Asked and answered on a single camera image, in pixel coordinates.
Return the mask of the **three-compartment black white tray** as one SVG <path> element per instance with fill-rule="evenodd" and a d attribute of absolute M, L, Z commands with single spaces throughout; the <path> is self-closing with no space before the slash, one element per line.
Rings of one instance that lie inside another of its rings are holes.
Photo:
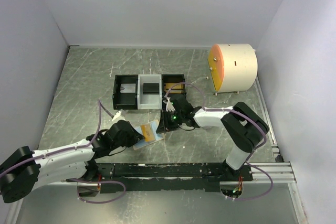
<path fill-rule="evenodd" d="M 186 95 L 183 74 L 118 74 L 112 102 L 115 110 L 160 110 L 164 96 Z"/>

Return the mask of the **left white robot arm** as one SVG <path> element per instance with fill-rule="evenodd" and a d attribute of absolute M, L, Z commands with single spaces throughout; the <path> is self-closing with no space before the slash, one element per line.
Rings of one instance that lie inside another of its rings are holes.
<path fill-rule="evenodd" d="M 1 164 L 1 196 L 5 203 L 26 197 L 33 190 L 61 180 L 98 181 L 96 160 L 120 147 L 135 145 L 144 136 L 128 121 L 99 130 L 81 141 L 48 150 L 18 148 Z"/>

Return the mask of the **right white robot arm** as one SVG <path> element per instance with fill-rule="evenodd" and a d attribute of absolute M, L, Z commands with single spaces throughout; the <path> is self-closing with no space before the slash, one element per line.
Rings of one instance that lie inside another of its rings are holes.
<path fill-rule="evenodd" d="M 158 134 L 175 131 L 182 124 L 191 129 L 224 128 L 234 147 L 224 161 L 223 176 L 230 181 L 241 174 L 241 167 L 266 140 L 269 126 L 245 103 L 238 102 L 227 108 L 193 107 L 182 94 L 165 99 L 161 110 Z"/>

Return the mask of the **tan leather card holder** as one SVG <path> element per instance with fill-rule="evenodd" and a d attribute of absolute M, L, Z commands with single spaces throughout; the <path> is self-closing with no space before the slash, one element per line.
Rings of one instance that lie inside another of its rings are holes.
<path fill-rule="evenodd" d="M 151 122 L 148 122 L 146 124 L 142 124 L 136 127 L 135 130 L 138 133 L 140 133 L 142 136 L 144 136 L 144 139 L 139 140 L 133 146 L 133 149 L 138 150 L 148 145 L 151 145 L 153 143 L 156 143 L 160 140 L 163 140 L 165 138 L 165 134 L 156 132 L 156 130 L 158 129 L 158 126 L 159 126 L 159 121 L 154 120 L 154 121 L 151 121 Z"/>

